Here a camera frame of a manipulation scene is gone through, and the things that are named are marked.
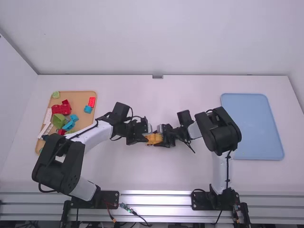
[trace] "wooden tray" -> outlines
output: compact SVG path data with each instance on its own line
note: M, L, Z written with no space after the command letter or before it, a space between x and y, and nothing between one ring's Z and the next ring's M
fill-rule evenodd
M53 105L60 105L63 100L68 100L71 105L71 114L76 114L79 118L79 120L75 123L75 127L73 130L79 131L81 129L84 129L87 126L90 126L93 123L94 120L94 112L95 107L93 108L92 112L90 114L84 112L84 108L86 105L89 104L89 98L95 97L95 104L97 101L97 95L94 91L59 91L60 97L57 99L54 99L51 95L51 98L49 100L47 108L51 108ZM49 134L56 133L57 128L55 126L52 127ZM35 152L36 154L40 154L39 150L44 146L45 141L42 139L38 139L36 143Z

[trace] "green block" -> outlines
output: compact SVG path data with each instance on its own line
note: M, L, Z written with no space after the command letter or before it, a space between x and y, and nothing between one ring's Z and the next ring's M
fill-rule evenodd
M75 130L69 130L65 134L71 134L71 133L75 133L75 132L76 132Z
M65 125L65 120L65 116L62 114L56 113L53 115L53 125L58 129L61 129Z
M52 97L55 98L55 99L56 99L56 98L59 98L59 97L60 97L59 91L53 92Z

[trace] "robotic arm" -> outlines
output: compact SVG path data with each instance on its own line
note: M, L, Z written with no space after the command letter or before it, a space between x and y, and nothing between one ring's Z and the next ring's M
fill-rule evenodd
M127 117L129 110L132 116ZM180 127L172 128L170 124L158 125L154 133L161 135L161 140L153 145L171 147L175 146L175 140L180 140L195 152L190 146L191 140L202 137L207 148L213 152L213 181L210 184L210 192L192 192L192 209L231 210L231 207L237 206L240 202L238 194L231 188L228 175L231 166L228 161L242 139L240 129L223 107L198 113L195 115L195 121L192 120L189 110L179 112L177 116ZM131 107L117 102L112 112L97 118L95 124L81 131L65 136L50 135L34 167L32 179L39 183L41 192L60 192L86 202L93 208L101 208L100 205L105 201L104 191L81 177L84 153L116 135L120 138L125 137L127 145L137 142L149 144L146 137L151 134L152 127L146 117L140 117L138 122L133 119ZM56 160L56 156L63 155L63 162ZM44 191L41 185L53 190Z
M125 137L127 145L147 142L143 134L151 133L151 125L146 117L140 122L133 119L133 114L127 117L130 109L133 113L131 107L117 102L112 112L97 118L95 124L81 131L66 136L50 135L32 172L39 190L74 196L95 207L102 204L100 187L80 176L84 153L116 135ZM63 162L56 160L56 156L63 155L66 156ZM54 190L44 191L41 184Z

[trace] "yellow block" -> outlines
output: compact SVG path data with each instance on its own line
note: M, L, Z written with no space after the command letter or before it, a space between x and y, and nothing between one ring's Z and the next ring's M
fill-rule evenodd
M162 134L159 133L152 133L145 136L149 141L147 142L147 145L154 145L157 143L162 142Z

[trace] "black mounting bracket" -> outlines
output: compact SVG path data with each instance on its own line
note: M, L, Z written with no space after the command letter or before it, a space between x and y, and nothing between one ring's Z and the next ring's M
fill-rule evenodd
M72 197L71 200L66 200L63 205L63 212L61 215L60 228L66 228L67 217L71 209L118 209L119 192L118 191L99 191L100 201L97 205L82 199Z
M99 191L98 192L99 202L97 205L93 205L87 201L84 201L77 197L72 197L71 199L71 209L117 209L119 202L119 191Z
M194 191L191 193L191 207L193 210L228 210L240 209L239 194L231 188L217 195L210 187L210 192Z

